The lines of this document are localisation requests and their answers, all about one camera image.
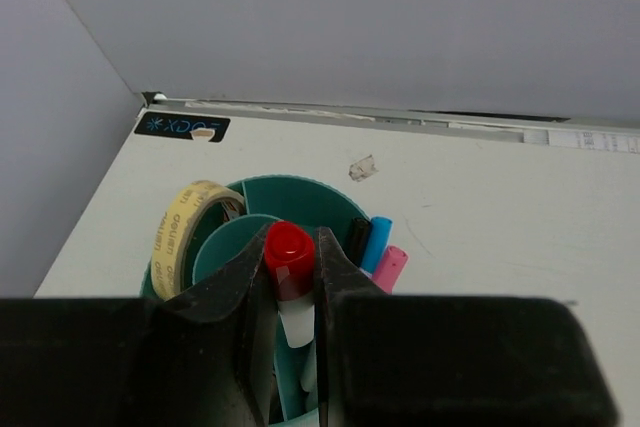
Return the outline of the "blue capped marker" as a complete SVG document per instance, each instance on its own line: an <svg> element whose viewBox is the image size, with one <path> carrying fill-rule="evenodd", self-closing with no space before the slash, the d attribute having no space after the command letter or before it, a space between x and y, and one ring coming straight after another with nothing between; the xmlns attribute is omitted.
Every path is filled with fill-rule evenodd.
<svg viewBox="0 0 640 427"><path fill-rule="evenodd" d="M371 230L360 263L360 269L371 277L375 272L387 247L392 231L393 221L387 217L371 218Z"/></svg>

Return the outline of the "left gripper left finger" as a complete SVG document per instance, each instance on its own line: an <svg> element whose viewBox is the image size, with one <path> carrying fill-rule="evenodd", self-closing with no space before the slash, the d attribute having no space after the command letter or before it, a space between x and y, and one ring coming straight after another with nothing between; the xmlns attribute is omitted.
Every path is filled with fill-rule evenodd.
<svg viewBox="0 0 640 427"><path fill-rule="evenodd" d="M5 299L5 426L264 426L273 295L257 233L169 301Z"/></svg>

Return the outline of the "teal round organizer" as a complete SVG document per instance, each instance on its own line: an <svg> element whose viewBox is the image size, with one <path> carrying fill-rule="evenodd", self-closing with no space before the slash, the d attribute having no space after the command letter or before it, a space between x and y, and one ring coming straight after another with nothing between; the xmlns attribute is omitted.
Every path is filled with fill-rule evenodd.
<svg viewBox="0 0 640 427"><path fill-rule="evenodd" d="M191 283L212 275L235 257L263 226L276 221L289 221L306 232L322 226L330 228L342 246L346 246L353 218L366 214L347 196L312 179L288 175L266 175L247 178L226 187L243 194L246 213L223 224L213 232L199 250ZM144 274L141 294L161 299L155 294L150 279L150 264ZM318 419L312 405L315 397L307 392L304 361L314 359L315 348L309 343L291 348L286 341L280 315L275 317L273 367L277 419L275 426L310 426Z"/></svg>

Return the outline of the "black logo sticker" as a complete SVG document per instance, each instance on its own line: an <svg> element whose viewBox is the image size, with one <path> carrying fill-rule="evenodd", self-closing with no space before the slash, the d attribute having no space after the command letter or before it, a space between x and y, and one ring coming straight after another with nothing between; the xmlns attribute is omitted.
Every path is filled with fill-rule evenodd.
<svg viewBox="0 0 640 427"><path fill-rule="evenodd" d="M134 129L138 135L219 143L231 120L181 113L146 112Z"/></svg>

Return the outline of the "black capped marker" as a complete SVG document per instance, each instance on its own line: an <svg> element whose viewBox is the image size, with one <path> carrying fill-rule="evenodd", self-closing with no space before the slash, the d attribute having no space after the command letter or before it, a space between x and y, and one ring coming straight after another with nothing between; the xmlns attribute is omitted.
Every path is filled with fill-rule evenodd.
<svg viewBox="0 0 640 427"><path fill-rule="evenodd" d="M362 259L368 245L371 222L366 218L353 218L347 236L345 254L357 267L361 266Z"/></svg>

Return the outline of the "red capped marker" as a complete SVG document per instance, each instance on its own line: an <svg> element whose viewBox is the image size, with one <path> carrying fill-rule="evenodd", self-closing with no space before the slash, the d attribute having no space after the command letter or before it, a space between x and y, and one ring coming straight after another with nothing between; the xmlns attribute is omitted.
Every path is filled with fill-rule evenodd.
<svg viewBox="0 0 640 427"><path fill-rule="evenodd" d="M306 346L314 338L314 242L298 225L277 221L267 231L264 261L287 344Z"/></svg>

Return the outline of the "pink capped marker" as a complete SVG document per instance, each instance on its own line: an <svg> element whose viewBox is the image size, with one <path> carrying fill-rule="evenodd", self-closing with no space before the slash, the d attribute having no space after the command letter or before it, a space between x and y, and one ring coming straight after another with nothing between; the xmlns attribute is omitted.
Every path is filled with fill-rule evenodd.
<svg viewBox="0 0 640 427"><path fill-rule="evenodd" d="M404 250L389 245L372 275L372 281L384 292L391 293L408 260Z"/></svg>

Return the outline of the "masking tape roll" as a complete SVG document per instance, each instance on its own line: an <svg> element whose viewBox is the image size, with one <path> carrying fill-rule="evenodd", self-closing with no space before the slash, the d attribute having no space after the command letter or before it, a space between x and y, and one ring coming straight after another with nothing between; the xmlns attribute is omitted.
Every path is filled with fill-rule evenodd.
<svg viewBox="0 0 640 427"><path fill-rule="evenodd" d="M184 291L204 241L245 213L244 196L236 190L209 180L184 187L167 207L155 234L150 261L155 294L168 300Z"/></svg>

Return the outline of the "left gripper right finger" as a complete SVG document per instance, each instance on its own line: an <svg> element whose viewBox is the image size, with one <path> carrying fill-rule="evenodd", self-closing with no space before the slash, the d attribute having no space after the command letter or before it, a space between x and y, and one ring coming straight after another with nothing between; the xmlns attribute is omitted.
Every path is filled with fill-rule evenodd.
<svg viewBox="0 0 640 427"><path fill-rule="evenodd" d="M314 300L323 426L615 426L580 322L540 297L396 295L320 227Z"/></svg>

